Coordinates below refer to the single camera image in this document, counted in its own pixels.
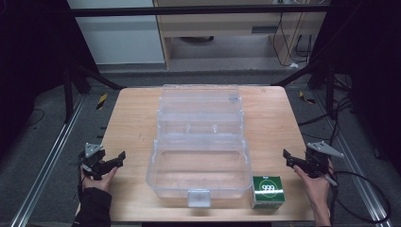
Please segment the light wooden desk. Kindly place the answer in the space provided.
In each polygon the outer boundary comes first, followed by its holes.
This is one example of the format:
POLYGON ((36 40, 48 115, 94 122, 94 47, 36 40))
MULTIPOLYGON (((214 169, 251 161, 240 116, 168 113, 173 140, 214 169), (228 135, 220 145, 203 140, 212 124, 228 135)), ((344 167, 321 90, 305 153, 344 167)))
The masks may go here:
MULTIPOLYGON (((330 0, 152 0, 156 7, 241 6, 241 5, 318 5, 330 0)), ((295 61, 295 46, 300 37, 317 36, 323 12, 275 12, 160 15, 161 36, 207 37, 231 35, 268 35, 280 63, 295 61)))

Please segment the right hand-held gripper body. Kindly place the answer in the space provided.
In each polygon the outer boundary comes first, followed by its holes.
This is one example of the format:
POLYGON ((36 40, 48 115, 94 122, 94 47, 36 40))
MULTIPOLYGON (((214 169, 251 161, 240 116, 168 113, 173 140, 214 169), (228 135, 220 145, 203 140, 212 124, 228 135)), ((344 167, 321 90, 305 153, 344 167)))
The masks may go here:
POLYGON ((316 143, 308 143, 306 145, 305 160, 306 170, 305 173, 310 178, 319 178, 328 173, 329 158, 331 156, 343 158, 344 154, 324 141, 316 143))

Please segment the black curtain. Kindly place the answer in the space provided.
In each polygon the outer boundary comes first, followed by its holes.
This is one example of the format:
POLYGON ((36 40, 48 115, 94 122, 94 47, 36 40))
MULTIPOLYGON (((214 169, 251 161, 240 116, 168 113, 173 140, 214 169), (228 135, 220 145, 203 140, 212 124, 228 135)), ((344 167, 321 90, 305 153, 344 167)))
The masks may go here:
POLYGON ((332 43, 337 73, 379 153, 401 176, 401 0, 331 0, 315 52, 332 43))
POLYGON ((67 0, 0 0, 0 159, 25 126, 36 97, 63 84, 60 51, 51 48, 50 34, 77 64, 97 70, 77 21, 47 14, 69 8, 67 0))

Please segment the black horizontal metal bar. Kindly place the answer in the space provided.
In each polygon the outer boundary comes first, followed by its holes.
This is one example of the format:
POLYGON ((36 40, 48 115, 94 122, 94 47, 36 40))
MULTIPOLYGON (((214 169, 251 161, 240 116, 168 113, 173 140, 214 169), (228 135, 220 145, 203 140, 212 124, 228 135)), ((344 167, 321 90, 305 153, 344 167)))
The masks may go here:
POLYGON ((65 12, 65 14, 74 17, 102 17, 275 12, 323 12, 329 11, 330 9, 331 5, 241 5, 118 9, 69 9, 65 12))

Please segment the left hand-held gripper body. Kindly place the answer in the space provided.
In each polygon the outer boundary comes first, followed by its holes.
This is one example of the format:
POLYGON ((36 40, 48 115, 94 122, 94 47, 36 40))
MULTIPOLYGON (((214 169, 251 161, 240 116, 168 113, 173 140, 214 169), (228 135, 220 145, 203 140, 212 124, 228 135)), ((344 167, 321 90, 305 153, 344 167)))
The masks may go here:
POLYGON ((101 168, 104 167, 105 149, 102 145, 86 143, 84 150, 78 155, 78 164, 82 167, 86 177, 93 177, 96 181, 102 179, 101 168))

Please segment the green square carton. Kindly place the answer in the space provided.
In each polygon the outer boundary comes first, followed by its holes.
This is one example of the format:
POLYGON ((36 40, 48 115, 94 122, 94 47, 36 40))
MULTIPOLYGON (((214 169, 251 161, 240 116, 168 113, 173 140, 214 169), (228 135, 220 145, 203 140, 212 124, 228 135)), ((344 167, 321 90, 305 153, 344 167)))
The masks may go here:
POLYGON ((253 176, 253 209, 279 209, 285 201, 285 192, 279 176, 253 176))

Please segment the person's right hand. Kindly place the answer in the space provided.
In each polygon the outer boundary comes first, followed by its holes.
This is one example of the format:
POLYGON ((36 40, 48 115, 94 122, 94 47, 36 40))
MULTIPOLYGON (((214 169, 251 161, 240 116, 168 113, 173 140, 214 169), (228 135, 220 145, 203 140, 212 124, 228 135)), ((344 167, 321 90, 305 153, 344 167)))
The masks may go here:
POLYGON ((310 203, 312 205, 326 204, 330 189, 330 182, 326 180, 328 175, 310 178, 299 166, 294 166, 293 170, 302 179, 310 203))

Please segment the aluminium floor rail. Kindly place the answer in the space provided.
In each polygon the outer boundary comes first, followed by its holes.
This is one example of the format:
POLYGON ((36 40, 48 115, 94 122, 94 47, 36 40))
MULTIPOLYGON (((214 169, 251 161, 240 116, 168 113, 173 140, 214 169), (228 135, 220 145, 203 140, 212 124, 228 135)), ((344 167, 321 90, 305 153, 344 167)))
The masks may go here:
POLYGON ((26 227, 29 218, 36 207, 36 204, 42 195, 48 179, 55 167, 61 152, 74 128, 81 113, 82 106, 85 103, 87 95, 78 95, 78 99, 73 107, 70 119, 62 125, 61 131, 49 151, 40 172, 38 173, 33 185, 28 191, 22 205, 10 222, 9 227, 26 227))
POLYGON ((385 190, 379 187, 378 180, 369 176, 351 150, 342 133, 340 117, 351 107, 351 101, 345 96, 334 103, 335 118, 332 119, 325 109, 325 97, 320 91, 313 92, 318 106, 325 114, 324 122, 331 132, 328 143, 344 154, 335 158, 335 176, 340 181, 335 204, 339 209, 359 223, 371 227, 394 227, 391 217, 393 210, 385 190))

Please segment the person's left hand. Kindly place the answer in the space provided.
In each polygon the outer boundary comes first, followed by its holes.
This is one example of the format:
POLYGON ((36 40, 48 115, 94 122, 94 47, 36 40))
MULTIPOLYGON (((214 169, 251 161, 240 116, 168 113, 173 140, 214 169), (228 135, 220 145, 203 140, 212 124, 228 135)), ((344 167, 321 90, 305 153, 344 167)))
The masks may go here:
POLYGON ((118 168, 114 167, 109 173, 105 174, 101 180, 96 181, 93 180, 92 178, 87 178, 83 172, 83 169, 80 170, 80 175, 81 175, 81 183, 82 183, 82 189, 86 188, 97 188, 99 190, 108 192, 109 187, 111 185, 112 179, 115 176, 118 168))

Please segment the clear plastic storage box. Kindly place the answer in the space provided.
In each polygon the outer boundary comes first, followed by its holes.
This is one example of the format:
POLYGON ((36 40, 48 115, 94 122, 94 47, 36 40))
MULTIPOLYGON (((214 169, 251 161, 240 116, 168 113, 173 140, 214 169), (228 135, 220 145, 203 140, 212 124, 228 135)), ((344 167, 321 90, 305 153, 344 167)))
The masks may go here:
POLYGON ((238 86, 162 88, 146 182, 158 197, 189 207, 243 197, 253 180, 238 86))

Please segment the black metal stand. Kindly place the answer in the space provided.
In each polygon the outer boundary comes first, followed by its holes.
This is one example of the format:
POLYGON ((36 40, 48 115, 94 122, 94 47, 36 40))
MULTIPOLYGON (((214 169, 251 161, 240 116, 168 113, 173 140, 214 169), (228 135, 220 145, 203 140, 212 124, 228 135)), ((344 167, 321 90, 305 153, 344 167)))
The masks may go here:
POLYGON ((331 61, 323 59, 312 60, 307 66, 290 75, 286 79, 282 79, 272 84, 272 86, 285 87, 292 81, 299 79, 304 75, 310 75, 307 83, 309 89, 315 90, 325 84, 325 109, 329 116, 334 119, 334 66, 331 61))
POLYGON ((73 116, 73 95, 72 86, 75 85, 80 94, 88 94, 91 90, 91 86, 87 81, 87 77, 94 79, 107 87, 114 90, 122 90, 124 86, 118 85, 108 79, 102 77, 99 73, 88 69, 82 65, 74 64, 64 68, 62 73, 63 77, 63 88, 64 88, 64 100, 65 100, 65 118, 64 122, 68 123, 73 116))

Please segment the white cabinet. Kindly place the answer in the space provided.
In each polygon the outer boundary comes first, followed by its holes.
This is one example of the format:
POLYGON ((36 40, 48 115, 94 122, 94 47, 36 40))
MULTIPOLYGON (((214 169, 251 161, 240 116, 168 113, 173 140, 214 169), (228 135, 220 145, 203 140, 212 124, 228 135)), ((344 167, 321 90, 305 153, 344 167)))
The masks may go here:
MULTIPOLYGON (((67 0, 71 9, 153 7, 152 0, 67 0)), ((164 63, 155 16, 77 17, 97 65, 164 63)))

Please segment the yellow black tape strip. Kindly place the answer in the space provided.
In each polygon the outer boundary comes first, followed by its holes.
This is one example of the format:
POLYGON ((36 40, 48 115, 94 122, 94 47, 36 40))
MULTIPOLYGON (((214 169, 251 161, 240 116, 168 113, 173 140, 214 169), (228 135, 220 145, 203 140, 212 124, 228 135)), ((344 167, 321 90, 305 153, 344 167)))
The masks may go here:
POLYGON ((104 93, 100 96, 98 103, 96 104, 96 110, 101 110, 102 107, 104 106, 104 103, 107 99, 108 94, 104 93))
POLYGON ((302 99, 304 102, 306 102, 308 104, 315 104, 316 103, 316 100, 312 96, 308 96, 303 91, 299 92, 299 98, 302 99))

